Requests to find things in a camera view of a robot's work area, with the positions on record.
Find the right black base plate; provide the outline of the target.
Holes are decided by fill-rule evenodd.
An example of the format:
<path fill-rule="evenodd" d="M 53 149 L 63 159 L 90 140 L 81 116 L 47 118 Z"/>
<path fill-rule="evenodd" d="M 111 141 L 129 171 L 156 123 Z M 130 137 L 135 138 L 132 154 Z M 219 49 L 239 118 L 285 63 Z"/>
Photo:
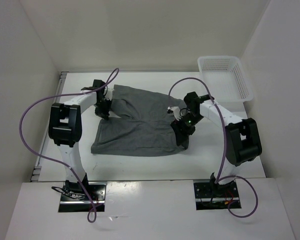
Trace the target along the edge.
<path fill-rule="evenodd" d="M 196 210 L 240 209 L 241 203 L 237 184 L 234 181 L 225 185 L 214 183 L 214 179 L 193 183 Z"/>

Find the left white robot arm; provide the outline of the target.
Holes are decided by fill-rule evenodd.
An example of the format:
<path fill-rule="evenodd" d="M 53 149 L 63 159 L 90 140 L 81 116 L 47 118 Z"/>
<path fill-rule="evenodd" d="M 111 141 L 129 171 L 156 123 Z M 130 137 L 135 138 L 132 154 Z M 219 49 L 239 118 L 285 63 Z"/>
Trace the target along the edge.
<path fill-rule="evenodd" d="M 95 79 L 92 86 L 81 89 L 79 95 L 64 103 L 54 103 L 50 109 L 49 138 L 57 145 L 65 163 L 64 192 L 84 200 L 90 194 L 87 173 L 83 168 L 79 141 L 83 135 L 82 113 L 95 107 L 95 115 L 108 120 L 113 91 L 102 80 Z"/>

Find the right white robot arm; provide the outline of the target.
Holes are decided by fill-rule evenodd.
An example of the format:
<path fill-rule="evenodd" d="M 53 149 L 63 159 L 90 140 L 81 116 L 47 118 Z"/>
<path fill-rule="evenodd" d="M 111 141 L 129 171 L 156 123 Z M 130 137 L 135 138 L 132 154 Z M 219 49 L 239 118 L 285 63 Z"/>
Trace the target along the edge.
<path fill-rule="evenodd" d="M 262 153 L 258 126 L 252 118 L 242 118 L 230 112 L 209 94 L 198 96 L 190 92 L 184 97 L 186 107 L 169 106 L 173 114 L 171 122 L 177 146 L 186 150 L 189 138 L 196 130 L 196 124 L 206 118 L 222 130 L 223 152 L 219 170 L 210 176 L 209 191 L 220 197 L 227 186 L 237 177 L 240 166 L 251 162 Z"/>

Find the aluminium table edge rail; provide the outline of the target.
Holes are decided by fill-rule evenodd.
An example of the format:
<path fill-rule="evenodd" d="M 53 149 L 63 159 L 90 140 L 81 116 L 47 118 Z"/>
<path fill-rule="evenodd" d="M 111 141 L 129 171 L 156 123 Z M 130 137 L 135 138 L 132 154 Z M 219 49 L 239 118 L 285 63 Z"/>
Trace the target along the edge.
<path fill-rule="evenodd" d="M 67 74 L 68 74 L 68 71 L 62 71 L 60 73 L 55 95 L 59 95 L 62 92 L 64 84 L 65 84 L 65 80 L 66 80 L 66 77 L 67 77 Z M 48 108 L 47 124 L 46 124 L 45 132 L 44 132 L 44 135 L 43 135 L 43 138 L 42 138 L 42 142 L 41 142 L 41 145 L 40 145 L 40 148 L 39 148 L 39 151 L 38 151 L 38 153 L 40 155 L 42 155 L 44 153 L 44 148 L 45 148 L 47 137 L 48 137 L 50 111 L 51 111 L 51 107 Z M 34 165 L 32 174 L 31 174 L 31 178 L 30 178 L 30 182 L 31 183 L 38 183 L 39 182 L 39 177 L 40 177 L 41 169 L 42 169 L 41 157 L 38 156 L 37 159 L 36 159 L 36 163 Z"/>

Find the white plastic basket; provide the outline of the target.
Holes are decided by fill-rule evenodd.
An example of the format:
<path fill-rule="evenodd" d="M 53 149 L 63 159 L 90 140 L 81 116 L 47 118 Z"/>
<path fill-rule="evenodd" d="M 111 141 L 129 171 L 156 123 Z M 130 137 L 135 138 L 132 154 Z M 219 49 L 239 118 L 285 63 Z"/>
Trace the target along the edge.
<path fill-rule="evenodd" d="M 239 58 L 227 55 L 201 56 L 197 64 L 202 81 L 219 103 L 244 103 L 254 98 Z"/>

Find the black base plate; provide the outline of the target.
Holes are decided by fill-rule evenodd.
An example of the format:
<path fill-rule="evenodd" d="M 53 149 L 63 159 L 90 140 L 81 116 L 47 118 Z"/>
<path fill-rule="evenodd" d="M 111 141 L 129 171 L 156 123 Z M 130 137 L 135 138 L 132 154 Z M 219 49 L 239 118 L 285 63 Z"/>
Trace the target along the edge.
<path fill-rule="evenodd" d="M 65 187 L 52 187 L 56 192 L 60 193 L 59 213 L 88 213 L 93 209 L 91 201 L 83 193 L 75 194 L 73 192 L 66 193 Z M 105 211 L 106 200 L 106 184 L 95 183 L 89 184 L 87 191 L 91 196 L 97 212 Z"/>
<path fill-rule="evenodd" d="M 237 184 L 234 181 L 225 185 L 214 183 L 214 179 L 193 183 L 196 210 L 240 209 L 241 203 Z"/>

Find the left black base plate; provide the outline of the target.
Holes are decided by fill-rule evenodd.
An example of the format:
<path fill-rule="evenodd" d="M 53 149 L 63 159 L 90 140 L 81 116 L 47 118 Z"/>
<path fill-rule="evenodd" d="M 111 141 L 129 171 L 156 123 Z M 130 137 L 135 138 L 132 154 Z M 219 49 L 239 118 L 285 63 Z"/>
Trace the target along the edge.
<path fill-rule="evenodd" d="M 56 192 L 60 193 L 59 213 L 88 213 L 93 209 L 91 201 L 83 193 L 75 194 L 73 192 L 66 193 L 65 187 L 52 187 Z M 91 196 L 97 212 L 105 211 L 106 200 L 106 184 L 95 183 L 89 184 L 87 191 Z"/>

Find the grey shorts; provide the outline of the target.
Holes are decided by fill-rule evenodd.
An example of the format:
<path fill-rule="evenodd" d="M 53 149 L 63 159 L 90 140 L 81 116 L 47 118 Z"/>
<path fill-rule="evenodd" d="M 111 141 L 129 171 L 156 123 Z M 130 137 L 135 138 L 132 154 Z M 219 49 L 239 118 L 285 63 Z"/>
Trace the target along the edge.
<path fill-rule="evenodd" d="M 94 155 L 161 157 L 182 152 L 171 127 L 168 105 L 184 108 L 183 100 L 166 94 L 115 85 L 109 119 L 101 119 L 90 151 Z"/>

